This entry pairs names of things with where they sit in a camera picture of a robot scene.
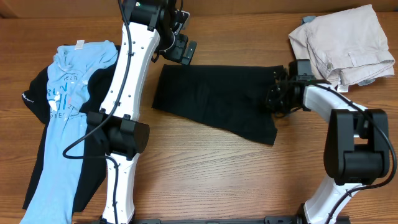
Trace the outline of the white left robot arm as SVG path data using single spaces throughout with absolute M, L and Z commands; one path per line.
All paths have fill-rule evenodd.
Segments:
M 88 137 L 104 150 L 108 175 L 106 205 L 99 223 L 133 223 L 137 160 L 147 146 L 150 127 L 139 122 L 149 65 L 163 57 L 188 65 L 197 43 L 181 31 L 190 14 L 173 0 L 123 1 L 122 45 L 109 90 L 97 112 L 90 112 Z

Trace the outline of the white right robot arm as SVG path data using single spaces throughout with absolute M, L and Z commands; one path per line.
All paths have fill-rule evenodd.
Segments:
M 283 223 L 349 223 L 339 214 L 356 193 L 393 180 L 397 159 L 385 111 L 358 105 L 321 80 L 279 80 L 268 90 L 265 104 L 280 117 L 302 109 L 328 123 L 326 176 L 296 215 L 281 217 Z

